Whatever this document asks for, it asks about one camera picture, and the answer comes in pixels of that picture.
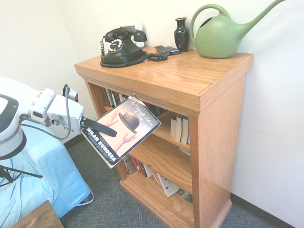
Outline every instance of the white wall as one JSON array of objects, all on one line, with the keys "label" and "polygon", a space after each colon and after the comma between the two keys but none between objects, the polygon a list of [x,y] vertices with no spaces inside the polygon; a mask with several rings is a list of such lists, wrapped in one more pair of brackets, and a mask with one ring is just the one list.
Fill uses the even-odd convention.
[{"label": "white wall", "polygon": [[[272,0],[66,0],[57,4],[79,60],[100,55],[106,32],[141,22],[147,46],[175,46],[175,18],[216,3],[238,23],[257,16]],[[285,222],[304,227],[304,3],[276,6],[243,39],[253,53],[247,75],[232,192]],[[195,29],[215,10],[201,13]]]},{"label": "white wall", "polygon": [[[96,119],[85,83],[75,71],[79,60],[56,2],[2,0],[0,21],[0,76],[60,95],[68,84],[79,93],[86,116]],[[64,129],[52,129],[66,135]]]},{"label": "white wall", "polygon": [[[0,76],[60,94],[79,92],[88,118],[96,118],[74,64],[100,55],[99,41],[122,24],[141,22],[147,46],[175,46],[175,18],[208,3],[223,6],[238,23],[272,0],[2,0]],[[162,14],[161,9],[169,9]],[[247,75],[232,192],[297,227],[304,227],[304,3],[276,6],[243,39],[239,52],[253,53]],[[215,10],[201,13],[195,29]]]}]

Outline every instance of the rotary telephone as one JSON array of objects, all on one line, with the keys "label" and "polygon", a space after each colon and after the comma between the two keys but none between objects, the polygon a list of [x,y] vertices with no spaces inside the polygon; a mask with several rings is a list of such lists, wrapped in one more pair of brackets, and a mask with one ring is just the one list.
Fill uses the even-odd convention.
[{"label": "rotary telephone", "polygon": [[[147,52],[132,42],[131,36],[134,36],[134,41],[147,41],[146,34],[134,28],[116,28],[107,32],[102,41],[100,41],[100,65],[103,67],[120,68],[142,63],[146,59],[164,61],[168,58],[165,55],[147,54]],[[105,55],[104,40],[110,43],[107,55]]]}]

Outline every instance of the bookshelf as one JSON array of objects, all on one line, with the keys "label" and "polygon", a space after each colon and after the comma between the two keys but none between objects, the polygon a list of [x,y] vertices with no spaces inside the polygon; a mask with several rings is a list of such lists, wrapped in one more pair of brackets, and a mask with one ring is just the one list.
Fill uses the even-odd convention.
[{"label": "bookshelf", "polygon": [[[153,47],[144,49],[156,53]],[[126,68],[101,67],[100,57],[75,64],[98,116],[108,111],[101,87],[135,93],[169,110],[131,155],[192,194],[193,205],[176,194],[168,198],[151,178],[129,175],[124,162],[116,166],[121,186],[168,227],[219,228],[229,212],[244,83],[252,59],[252,54],[240,53],[209,59],[191,50]],[[176,113],[189,118],[190,145],[170,136]],[[179,147],[191,151],[191,160]]]}]

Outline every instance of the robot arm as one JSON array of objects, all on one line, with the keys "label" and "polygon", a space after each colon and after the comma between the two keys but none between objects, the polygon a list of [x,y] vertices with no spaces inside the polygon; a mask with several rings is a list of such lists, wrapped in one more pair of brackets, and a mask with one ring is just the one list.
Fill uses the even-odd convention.
[{"label": "robot arm", "polygon": [[26,136],[20,127],[24,120],[56,125],[77,134],[88,126],[116,136],[116,131],[83,117],[82,105],[77,100],[77,93],[65,87],[65,96],[56,95],[51,89],[34,90],[28,85],[0,77],[0,160],[15,156],[26,144]]}]

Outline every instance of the black vase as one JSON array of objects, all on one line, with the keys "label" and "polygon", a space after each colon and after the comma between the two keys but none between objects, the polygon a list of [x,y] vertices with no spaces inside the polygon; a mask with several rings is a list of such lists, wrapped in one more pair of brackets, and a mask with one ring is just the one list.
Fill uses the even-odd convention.
[{"label": "black vase", "polygon": [[177,22],[177,29],[174,31],[174,39],[176,48],[178,48],[180,52],[186,52],[190,42],[189,29],[186,27],[186,19],[187,18],[175,19]]}]

